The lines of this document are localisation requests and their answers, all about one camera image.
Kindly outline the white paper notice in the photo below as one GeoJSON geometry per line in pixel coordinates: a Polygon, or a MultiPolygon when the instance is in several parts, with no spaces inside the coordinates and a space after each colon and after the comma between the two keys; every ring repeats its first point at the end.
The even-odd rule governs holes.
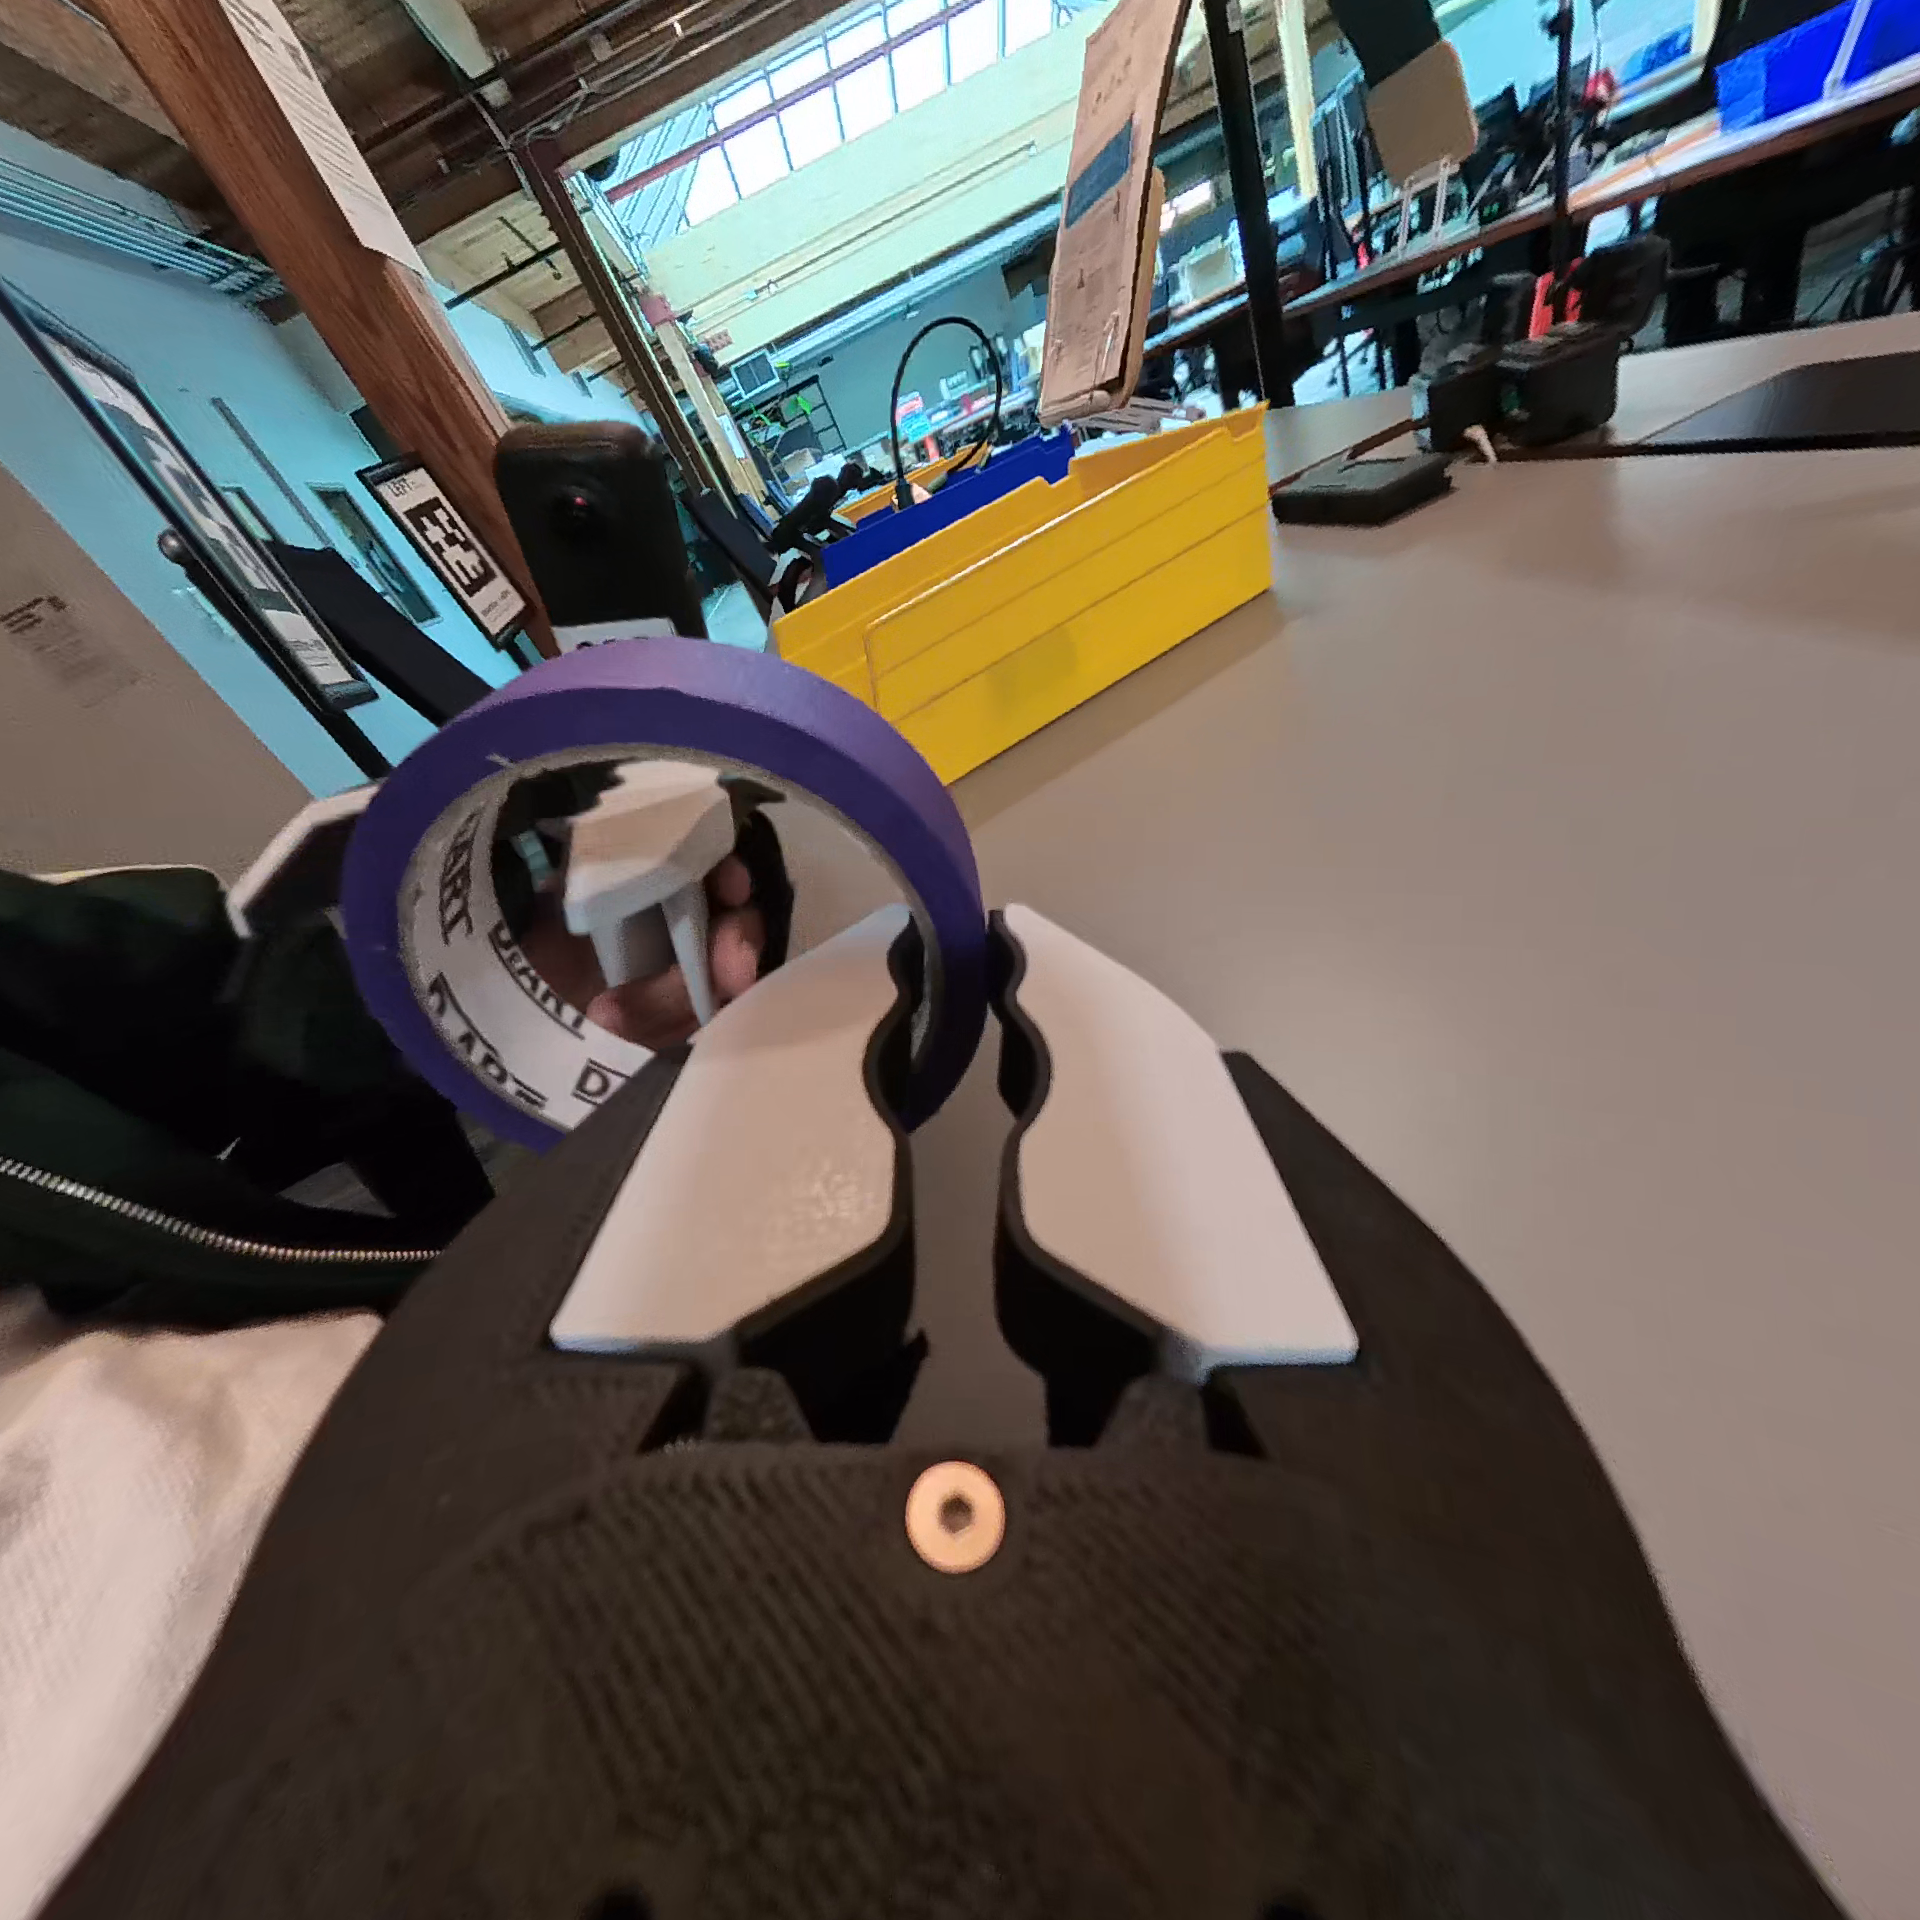
{"type": "Polygon", "coordinates": [[[219,7],[355,239],[425,280],[426,266],[414,239],[328,98],[289,18],[274,1],[221,1],[219,7]]]}

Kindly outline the purple masking tape roll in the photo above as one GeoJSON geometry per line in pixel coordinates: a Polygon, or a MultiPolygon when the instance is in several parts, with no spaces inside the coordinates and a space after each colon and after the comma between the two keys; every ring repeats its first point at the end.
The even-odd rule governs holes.
{"type": "Polygon", "coordinates": [[[989,907],[959,804],[881,711],[805,665],[696,636],[612,636],[446,722],[371,794],[343,869],[348,964],[403,1062],[460,1113],[544,1149],[653,1060],[593,1039],[505,930],[495,845],[518,781],[595,761],[694,761],[829,811],[921,930],[925,1028],[896,1110],[925,1125],[989,1016],[989,907]]]}

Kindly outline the wooden pillar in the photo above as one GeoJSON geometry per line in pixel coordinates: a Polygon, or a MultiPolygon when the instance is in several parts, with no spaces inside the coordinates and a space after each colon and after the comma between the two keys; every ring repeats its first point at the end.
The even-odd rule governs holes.
{"type": "Polygon", "coordinates": [[[508,416],[428,280],[357,239],[221,3],[98,9],[357,392],[502,562],[529,602],[534,645],[554,658],[559,641],[496,486],[508,416]]]}

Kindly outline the wooden office desk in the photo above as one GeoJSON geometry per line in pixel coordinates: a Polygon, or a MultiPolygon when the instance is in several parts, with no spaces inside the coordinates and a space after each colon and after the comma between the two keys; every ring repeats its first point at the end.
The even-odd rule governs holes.
{"type": "MultiPolygon", "coordinates": [[[[1610,161],[1597,175],[1571,188],[1569,214],[1575,222],[1591,224],[1616,207],[1691,189],[1708,179],[1804,151],[1829,138],[1898,118],[1916,110],[1916,100],[1919,59],[1912,57],[1886,66],[1830,98],[1804,103],[1756,126],[1727,130],[1715,116],[1705,113],[1676,128],[1657,147],[1610,161]]],[[[1552,227],[1554,210],[1550,195],[1535,195],[1499,220],[1485,224],[1452,222],[1404,249],[1380,255],[1352,274],[1286,300],[1284,321],[1329,323],[1338,319],[1358,301],[1419,284],[1424,275],[1436,274],[1455,259],[1552,227]]]]}

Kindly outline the person's left hand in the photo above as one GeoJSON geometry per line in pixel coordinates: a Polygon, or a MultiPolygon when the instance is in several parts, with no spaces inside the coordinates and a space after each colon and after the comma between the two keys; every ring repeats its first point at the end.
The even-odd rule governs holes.
{"type": "MultiPolygon", "coordinates": [[[[707,896],[708,973],[716,1003],[729,1006],[759,977],[767,919],[755,875],[741,853],[730,853],[708,873],[707,896]]],[[[538,896],[520,945],[560,997],[627,1043],[661,1052],[685,1043],[701,1028],[678,966],[610,983],[589,936],[567,927],[560,896],[552,890],[538,896]]]]}

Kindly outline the black framed poster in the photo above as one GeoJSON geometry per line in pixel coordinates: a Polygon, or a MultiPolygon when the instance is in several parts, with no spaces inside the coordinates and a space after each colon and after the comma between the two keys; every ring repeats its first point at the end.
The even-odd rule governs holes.
{"type": "Polygon", "coordinates": [[[162,418],[135,371],[15,284],[4,321],[79,408],[160,516],[159,545],[312,713],[368,707],[377,689],[298,583],[162,418]]]}

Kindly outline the grey desk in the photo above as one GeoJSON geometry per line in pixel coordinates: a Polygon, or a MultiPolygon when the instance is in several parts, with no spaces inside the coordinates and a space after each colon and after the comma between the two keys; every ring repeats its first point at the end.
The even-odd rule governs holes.
{"type": "Polygon", "coordinates": [[[1481,465],[957,788],[1489,1286],[1916,1915],[1916,448],[1481,465]]]}

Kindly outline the yellow plastic bin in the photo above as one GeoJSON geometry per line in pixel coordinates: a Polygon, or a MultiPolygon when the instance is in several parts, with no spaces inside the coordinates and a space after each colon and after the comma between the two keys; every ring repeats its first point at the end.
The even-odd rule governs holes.
{"type": "Polygon", "coordinates": [[[1275,587],[1269,408],[1072,458],[772,622],[948,785],[1275,587]]]}

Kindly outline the framed black-white tag sign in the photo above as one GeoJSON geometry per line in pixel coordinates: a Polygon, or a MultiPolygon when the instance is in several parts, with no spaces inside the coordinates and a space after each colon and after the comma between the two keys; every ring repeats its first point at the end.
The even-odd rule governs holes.
{"type": "Polygon", "coordinates": [[[426,464],[409,454],[361,467],[355,477],[469,620],[510,654],[524,633],[529,599],[426,464]]]}

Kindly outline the blue plastic bin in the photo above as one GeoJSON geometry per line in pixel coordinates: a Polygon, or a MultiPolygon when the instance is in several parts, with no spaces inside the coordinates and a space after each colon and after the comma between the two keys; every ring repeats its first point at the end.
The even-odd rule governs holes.
{"type": "Polygon", "coordinates": [[[922,501],[913,501],[905,509],[888,505],[868,513],[852,533],[822,548],[821,572],[827,587],[851,583],[874,565],[898,557],[1029,484],[1053,486],[1065,479],[1075,449],[1075,430],[1063,423],[1048,433],[996,448],[979,467],[948,469],[944,484],[922,501]]]}
{"type": "Polygon", "coordinates": [[[1760,128],[1916,57],[1916,1],[1723,3],[1708,50],[1719,130],[1760,128]]]}

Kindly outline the dark green zip jacket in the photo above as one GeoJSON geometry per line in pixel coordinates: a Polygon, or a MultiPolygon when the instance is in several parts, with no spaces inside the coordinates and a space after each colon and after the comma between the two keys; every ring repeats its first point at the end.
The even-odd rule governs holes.
{"type": "Polygon", "coordinates": [[[391,1312],[495,1202],[456,1106],[397,1066],[347,1093],[261,1070],[96,1088],[3,1039],[4,1284],[190,1330],[391,1312]]]}

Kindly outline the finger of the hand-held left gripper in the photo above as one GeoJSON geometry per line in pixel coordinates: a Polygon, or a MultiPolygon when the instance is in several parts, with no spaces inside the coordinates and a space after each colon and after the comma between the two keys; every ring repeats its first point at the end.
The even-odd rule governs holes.
{"type": "Polygon", "coordinates": [[[633,760],[570,827],[562,916],[590,940],[612,986],[678,966],[699,1030],[718,1006],[708,971],[708,873],[737,851],[741,823],[718,772],[633,760]]]}

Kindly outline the white knit shirt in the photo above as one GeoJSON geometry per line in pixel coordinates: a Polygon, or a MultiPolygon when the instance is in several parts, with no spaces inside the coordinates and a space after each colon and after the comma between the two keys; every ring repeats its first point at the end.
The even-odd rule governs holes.
{"type": "Polygon", "coordinates": [[[271,1511],[379,1332],[3,1307],[3,1914],[37,1915],[199,1677],[271,1511]]]}

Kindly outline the black battery charger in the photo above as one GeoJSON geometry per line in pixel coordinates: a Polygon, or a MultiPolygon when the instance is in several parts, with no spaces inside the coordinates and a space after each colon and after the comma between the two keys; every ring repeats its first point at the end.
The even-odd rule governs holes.
{"type": "Polygon", "coordinates": [[[1455,454],[1479,430],[1545,448],[1609,423],[1620,361],[1667,289],[1669,263],[1669,239],[1646,232],[1584,253],[1563,277],[1497,274],[1479,336],[1412,380],[1417,441],[1455,454]]]}

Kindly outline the black metal pole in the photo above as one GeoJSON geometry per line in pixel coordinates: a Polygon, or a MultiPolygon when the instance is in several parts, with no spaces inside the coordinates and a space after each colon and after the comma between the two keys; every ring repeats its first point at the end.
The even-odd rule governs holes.
{"type": "Polygon", "coordinates": [[[1203,1],[1213,92],[1243,247],[1244,295],[1252,327],[1261,395],[1277,411],[1293,406],[1293,370],[1284,332],[1284,284],[1270,212],[1256,92],[1246,53],[1240,1],[1203,1]]]}

